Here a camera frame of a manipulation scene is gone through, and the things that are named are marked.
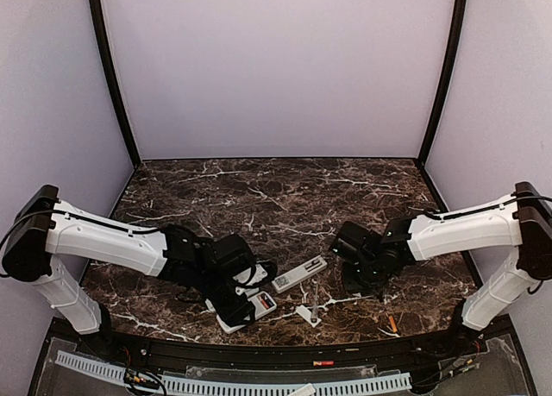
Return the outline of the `white remote back side up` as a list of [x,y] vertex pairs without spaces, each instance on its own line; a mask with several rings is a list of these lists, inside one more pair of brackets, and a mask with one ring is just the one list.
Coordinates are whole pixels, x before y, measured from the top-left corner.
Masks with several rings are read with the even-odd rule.
[[[263,297],[264,299],[270,301],[272,307],[269,309],[265,309],[260,301],[257,299],[258,297]],[[253,324],[260,318],[263,318],[276,309],[277,304],[273,297],[268,292],[261,291],[257,292],[252,297],[249,297],[248,304],[245,306],[245,310],[242,312],[242,314],[238,314],[233,318],[233,321],[238,321],[238,324],[229,325],[225,321],[223,321],[223,319],[219,315],[216,315],[216,320],[225,333],[231,334],[246,326],[249,326],[250,324]]]

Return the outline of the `clear handled screwdriver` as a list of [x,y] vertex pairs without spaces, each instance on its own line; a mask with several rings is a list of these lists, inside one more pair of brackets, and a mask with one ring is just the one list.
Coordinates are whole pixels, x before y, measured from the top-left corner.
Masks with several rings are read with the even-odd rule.
[[312,324],[317,324],[318,322],[318,290],[319,290],[319,282],[314,282],[314,292],[312,296],[312,306],[310,310],[310,322]]

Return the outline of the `slim white remote with QR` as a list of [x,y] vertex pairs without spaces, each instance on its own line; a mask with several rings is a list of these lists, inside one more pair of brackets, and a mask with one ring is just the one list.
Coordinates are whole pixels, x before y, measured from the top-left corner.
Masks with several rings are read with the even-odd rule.
[[273,290],[281,294],[299,285],[301,282],[310,279],[314,275],[322,272],[328,263],[322,256],[316,256],[311,260],[304,262],[297,267],[278,275],[271,281]]

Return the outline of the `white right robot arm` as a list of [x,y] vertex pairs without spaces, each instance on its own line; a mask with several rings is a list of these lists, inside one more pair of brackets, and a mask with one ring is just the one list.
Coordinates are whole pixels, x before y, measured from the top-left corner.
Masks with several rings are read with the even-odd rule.
[[523,293],[534,293],[551,278],[551,199],[529,182],[491,202],[457,211],[425,211],[391,220],[380,233],[347,221],[330,251],[343,260],[345,279],[362,291],[383,288],[406,266],[456,252],[468,253],[478,266],[487,265],[482,286],[455,311],[440,348],[458,356],[474,333]]

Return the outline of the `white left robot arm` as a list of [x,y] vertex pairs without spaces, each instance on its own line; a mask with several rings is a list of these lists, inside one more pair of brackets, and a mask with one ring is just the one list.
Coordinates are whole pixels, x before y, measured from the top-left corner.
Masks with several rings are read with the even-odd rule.
[[103,358],[121,352],[121,337],[107,327],[109,313],[66,270],[63,255],[194,288],[229,327],[255,321],[247,284],[235,278],[256,273],[256,258],[242,237],[214,241],[175,224],[148,229],[120,223],[76,208],[58,192],[42,186],[16,215],[1,241],[3,277],[33,285]]

